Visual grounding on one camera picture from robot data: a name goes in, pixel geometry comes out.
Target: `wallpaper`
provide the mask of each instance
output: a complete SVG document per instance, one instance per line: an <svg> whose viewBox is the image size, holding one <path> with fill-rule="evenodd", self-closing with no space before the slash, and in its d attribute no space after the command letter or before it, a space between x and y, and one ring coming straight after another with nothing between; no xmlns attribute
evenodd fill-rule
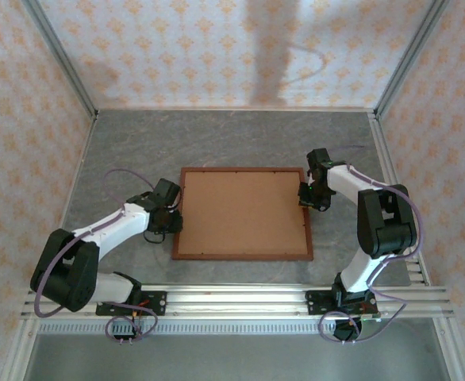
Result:
<svg viewBox="0 0 465 381"><path fill-rule="evenodd" d="M432 281L450 288L465 336L465 0L448 6L382 126L422 206Z"/></svg>
<svg viewBox="0 0 465 381"><path fill-rule="evenodd" d="M18 0L0 1L0 375L90 121Z"/></svg>
<svg viewBox="0 0 465 381"><path fill-rule="evenodd" d="M99 109L373 108L431 0L42 0Z"/></svg>

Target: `white robotic arm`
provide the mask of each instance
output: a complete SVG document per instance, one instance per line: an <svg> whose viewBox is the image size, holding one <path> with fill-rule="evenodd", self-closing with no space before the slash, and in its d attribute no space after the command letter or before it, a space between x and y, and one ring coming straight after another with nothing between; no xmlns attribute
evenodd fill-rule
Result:
<svg viewBox="0 0 465 381"><path fill-rule="evenodd" d="M119 273L98 273L98 262L136 234L151 232L164 239L166 233L180 232L183 218L175 208L179 192L178 185L161 179L153 191L130 198L117 212L92 225L72 232L57 229L48 238L30 287L38 291L46 269L52 268L42 295L70 311L80 310L88 302L123 303L131 298L130 302L138 302L140 283ZM62 248L78 237L61 256Z"/></svg>
<svg viewBox="0 0 465 381"><path fill-rule="evenodd" d="M307 300L330 310L358 312L365 309L368 300L375 300L369 291L368 280L373 281L380 271L374 271L386 258L402 254L416 243L417 234L410 205L399 195L365 181L353 166L330 160L325 148L314 149L307 155L309 182L301 183L300 205L321 212L331 206L331 197L340 192L358 207L357 236L359 249L351 263L337 274L332 285L331 300L319 293L307 293ZM404 194L407 190L398 184L390 186Z"/></svg>

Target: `metal bar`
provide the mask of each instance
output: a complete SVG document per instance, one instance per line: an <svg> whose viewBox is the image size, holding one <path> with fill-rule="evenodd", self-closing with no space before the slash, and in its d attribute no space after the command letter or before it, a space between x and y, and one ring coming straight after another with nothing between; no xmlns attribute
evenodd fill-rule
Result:
<svg viewBox="0 0 465 381"><path fill-rule="evenodd" d="M142 321L143 325L149 326L152 320L147 317ZM52 319L42 321L37 334L65 334L72 335L94 335L103 334L106 328L104 320L64 320ZM112 327L112 333L118 333L126 328L129 331L128 323L121 321L115 323ZM333 333L335 322L325 321L323 324L325 333ZM266 334L315 334L319 329L315 320L285 321L285 320L258 320L258 321L224 321L224 320L179 320L168 321L161 320L152 334L155 335L217 335L217 334L235 334L235 335L266 335Z"/></svg>
<svg viewBox="0 0 465 381"><path fill-rule="evenodd" d="M91 137L93 136L93 132L95 131L95 126L97 125L97 120L98 120L98 112L96 115L93 116L91 123L90 123L90 128L88 130L88 135L86 137L86 141L83 145L83 149L81 150L81 155L80 155L80 160L79 164L77 165L74 173L74 177L72 179L72 184L70 187L70 190L67 195L67 201L65 202L65 206L63 207L63 211L61 214L61 219L60 219L60 224L59 227L62 228L63 225L65 224L65 221L67 220L68 217L68 208L71 204L72 198L74 197L74 192L75 192L75 184L77 183L77 180L79 176L81 175L81 171L83 170L83 165L84 165L84 159L86 157L86 153L88 152L88 148L90 147L91 143Z"/></svg>
<svg viewBox="0 0 465 381"><path fill-rule="evenodd" d="M414 262L407 261L407 270L409 272L416 272L419 274L421 273L420 265L418 262L414 263Z"/></svg>
<svg viewBox="0 0 465 381"><path fill-rule="evenodd" d="M348 107L348 106L276 106L276 107L256 107L256 106L146 106L145 103L129 103L131 110L154 110L154 111L310 111L323 113L373 113L371 107ZM122 108L106 107L100 110L125 110Z"/></svg>
<svg viewBox="0 0 465 381"><path fill-rule="evenodd" d="M458 322L451 318L434 318L440 348L452 381L465 380L465 346L459 333Z"/></svg>
<svg viewBox="0 0 465 381"><path fill-rule="evenodd" d="M329 287L309 285L143 285L143 290L165 290L166 316L162 319L309 319L305 292L329 290ZM452 316L452 306L444 287L380 287L380 291L408 301L402 316L434 318ZM27 295L22 318L33 316L34 293ZM401 304L379 297L381 316L388 318ZM40 309L47 313L57 305L43 298ZM56 318L84 319L95 316L95 304L88 304L80 311L61 311Z"/></svg>
<svg viewBox="0 0 465 381"><path fill-rule="evenodd" d="M441 14L448 5L449 0L434 0L432 5L429 7L425 18L421 22L416 35L411 40L409 46L405 50L397 68L386 86L386 89L381 95L379 103L375 107L375 116L381 120L386 115L387 110L392 103L394 96L398 90L402 87L402 83L407 76L410 68L413 66L414 61L418 57L419 53L425 46L425 42L430 36L431 32L435 28L437 22L440 19Z"/></svg>
<svg viewBox="0 0 465 381"><path fill-rule="evenodd" d="M26 369L28 368L29 358L32 354L35 338L40 324L40 319L29 319L23 322L21 327L21 338L18 345L11 348L14 358L10 366L5 365L2 373L2 380L18 381L24 379Z"/></svg>
<svg viewBox="0 0 465 381"><path fill-rule="evenodd" d="M56 35L54 28L51 26L51 23L49 22L44 9L38 0L22 0L22 2L25 4L28 13L40 30L40 34L42 34L42 37L45 39L49 50L54 55L56 61L63 70L63 73L67 77L68 82L71 84L72 88L77 94L79 101L83 105L90 118L93 118L96 115L97 110L91 100L90 95L87 93L86 88L81 82L81 79L79 78L74 65L72 65L70 58L65 52L60 39Z"/></svg>
<svg viewBox="0 0 465 381"><path fill-rule="evenodd" d="M390 152L384 140L384 136L382 135L381 125L375 117L375 114L368 114L368 121L370 122L370 128L372 136L374 137L375 148L377 150L377 156L379 157L379 163L381 164L384 181L388 184L395 184L398 181L397 174L394 171Z"/></svg>
<svg viewBox="0 0 465 381"><path fill-rule="evenodd" d="M409 279L411 283L423 283L425 284L425 280L423 279L423 274L420 271L409 271Z"/></svg>

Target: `floor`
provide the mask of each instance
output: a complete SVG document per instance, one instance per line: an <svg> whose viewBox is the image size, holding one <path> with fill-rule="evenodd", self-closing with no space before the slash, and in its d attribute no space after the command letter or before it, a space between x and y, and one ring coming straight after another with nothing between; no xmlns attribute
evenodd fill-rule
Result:
<svg viewBox="0 0 465 381"><path fill-rule="evenodd" d="M361 144L362 150L344 148ZM115 167L138 171L153 183L179 181L181 167L303 167L306 154L326 147L333 160L350 160L382 179L367 115L278 111L123 111L98 116L64 223L73 230L117 210L102 186ZM108 187L127 199L146 191L137 178L110 176ZM325 213L311 211L314 260L296 262L176 261L172 239L148 244L132 237L101 261L103 272L120 271L143 283L309 283L328 285L358 247L356 210L338 194ZM405 286L404 263L392 264L378 285Z"/></svg>

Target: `black mounting plate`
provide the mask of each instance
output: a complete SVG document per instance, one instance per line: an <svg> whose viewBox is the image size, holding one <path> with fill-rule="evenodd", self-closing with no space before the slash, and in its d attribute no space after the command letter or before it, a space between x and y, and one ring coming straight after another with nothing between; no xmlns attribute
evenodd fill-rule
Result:
<svg viewBox="0 0 465 381"><path fill-rule="evenodd" d="M141 291L140 295L141 302L149 300L149 302L145 304L144 307L152 310L157 316L164 316L166 314L166 291ZM112 306L107 303L97 305L97 309L95 310L97 316L132 316L132 312L133 310L129 308Z"/></svg>
<svg viewBox="0 0 465 381"><path fill-rule="evenodd" d="M336 301L331 290L307 291L305 292L305 299L309 315L322 315L330 311L341 311L350 315L377 315L379 313L375 296L372 296L370 300L365 302L340 307L336 305Z"/></svg>

